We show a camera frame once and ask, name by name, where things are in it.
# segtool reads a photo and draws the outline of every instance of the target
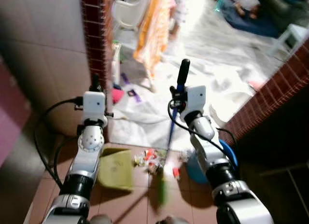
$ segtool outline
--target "orange cloth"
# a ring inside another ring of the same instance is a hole
[[[155,65],[168,44],[169,8],[170,0],[151,0],[140,27],[139,43],[133,57],[144,65],[147,75],[154,75]]]

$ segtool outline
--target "tiled floor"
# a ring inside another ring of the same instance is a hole
[[[59,160],[58,168],[63,179],[74,156],[76,143],[71,142],[64,148]],[[126,147],[131,149],[132,156],[145,148],[106,144],[105,147]],[[97,214],[107,214],[114,224],[155,224],[167,215],[182,217],[191,224],[216,224],[216,207],[212,203],[211,191],[208,186],[195,184],[188,178],[186,170],[181,167],[181,180],[178,182],[172,175],[173,167],[180,167],[178,153],[171,152],[167,161],[167,203],[164,208],[158,208],[157,180],[148,176],[144,168],[134,168],[134,190],[124,193],[110,190],[96,184],[91,195],[89,219]],[[29,224],[38,224],[58,195],[59,188],[50,176],[45,173],[33,200],[33,210]]]

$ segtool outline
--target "white stool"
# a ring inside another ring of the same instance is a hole
[[[293,35],[294,38],[296,39],[296,43],[291,50],[291,53],[295,50],[295,48],[298,47],[298,43],[300,43],[304,38],[307,33],[307,28],[295,25],[295,24],[289,24],[288,28],[286,31],[278,38],[277,42],[267,51],[268,56],[274,56],[276,51],[280,48],[281,45],[284,44],[284,42],[291,36]]]

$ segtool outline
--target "white plastic chair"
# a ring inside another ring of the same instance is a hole
[[[298,44],[305,38],[307,32],[308,32],[308,28],[295,25],[295,24],[289,24],[286,31],[283,34],[281,34],[277,42],[267,51],[267,55],[274,56],[277,50],[280,48],[280,46],[283,45],[284,42],[290,36],[294,36],[294,38],[296,39],[296,43],[293,49],[290,51],[291,53],[293,53],[295,49],[298,47]]]
[[[123,28],[137,30],[148,7],[149,0],[115,0],[112,16]]]

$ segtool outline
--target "pink wall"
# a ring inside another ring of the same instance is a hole
[[[12,150],[30,113],[30,103],[0,57],[0,166]]]

